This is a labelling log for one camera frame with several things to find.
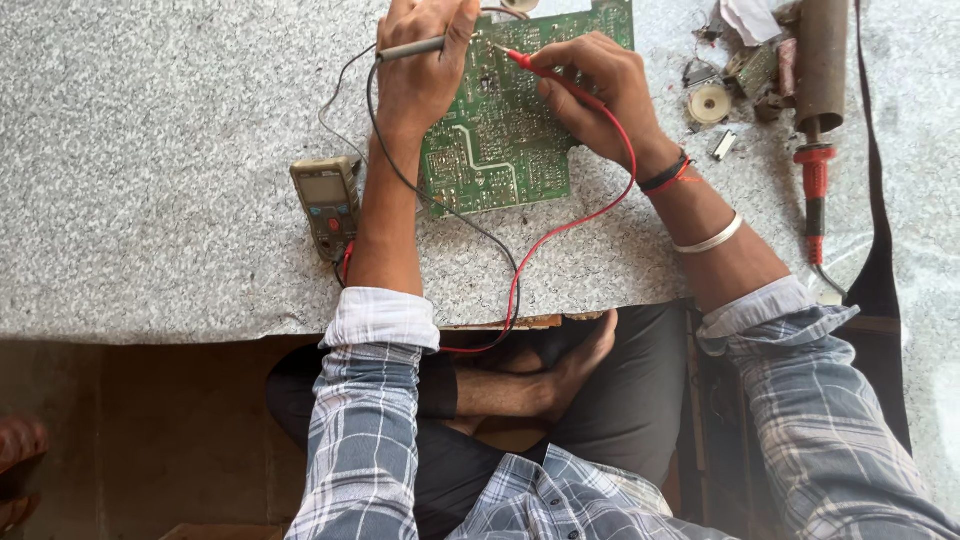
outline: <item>floor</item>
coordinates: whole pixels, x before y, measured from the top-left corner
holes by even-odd
[[[15,540],[156,540],[180,523],[288,523],[306,457],[263,400],[317,337],[196,346],[0,342],[0,414],[39,416],[51,450]]]

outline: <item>multimeter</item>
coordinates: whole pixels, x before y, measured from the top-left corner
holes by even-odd
[[[339,261],[357,236],[360,198],[356,173],[359,156],[328,160],[301,160],[290,165],[300,204],[310,222],[310,232],[320,258]]]

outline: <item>speckled countertop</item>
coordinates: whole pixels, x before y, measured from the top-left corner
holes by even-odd
[[[387,0],[126,3],[48,0],[0,7],[0,337],[107,343],[251,339],[322,331],[338,287],[308,237],[288,176],[294,160],[344,154],[316,112],[349,57],[373,42]],[[949,0],[866,2],[864,40],[884,158],[904,323],[907,408],[938,501],[960,506],[957,264],[960,95]],[[664,130],[801,278],[801,143],[789,120],[687,132],[681,76],[711,0],[635,0]],[[586,10],[541,0],[534,15]],[[851,31],[847,123],[828,138],[829,272],[848,286],[871,242],[866,131]],[[723,64],[739,46],[701,45]],[[365,61],[328,115],[352,140],[370,130]],[[724,129],[739,135],[706,159]],[[515,254],[612,200],[626,175],[570,155],[568,200],[477,216]],[[442,324],[502,319],[510,275],[495,247],[452,220],[421,221],[426,296]],[[529,264],[522,315],[661,302],[685,294],[660,220],[636,192],[551,240]]]

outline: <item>white paper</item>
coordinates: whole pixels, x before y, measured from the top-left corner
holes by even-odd
[[[720,0],[720,15],[736,29],[748,47],[780,35],[780,25],[766,0]]]

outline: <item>wristband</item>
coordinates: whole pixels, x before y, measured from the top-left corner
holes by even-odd
[[[741,225],[743,225],[743,216],[735,211],[733,213],[733,221],[730,223],[730,225],[727,226],[726,229],[721,231],[720,234],[718,234],[717,236],[714,236],[713,238],[711,238],[710,240],[707,240],[706,242],[700,242],[695,246],[684,247],[684,246],[678,246],[677,244],[674,244],[673,249],[674,251],[685,253],[685,254],[703,253],[704,251],[709,251],[719,246],[720,244],[726,242],[727,240],[731,239],[733,235],[737,232],[737,230],[740,229]]]
[[[657,176],[651,178],[646,182],[637,183],[640,186],[640,191],[643,191],[644,193],[649,195],[650,191],[654,191],[656,189],[664,187],[665,185],[667,185],[667,183],[670,183],[671,181],[675,181],[677,177],[679,177],[684,173],[684,171],[689,165],[690,165],[690,158],[686,155],[686,152],[684,152],[684,149],[681,148],[680,159],[677,160],[677,162],[674,163],[673,165],[670,165],[670,168],[659,173]]]

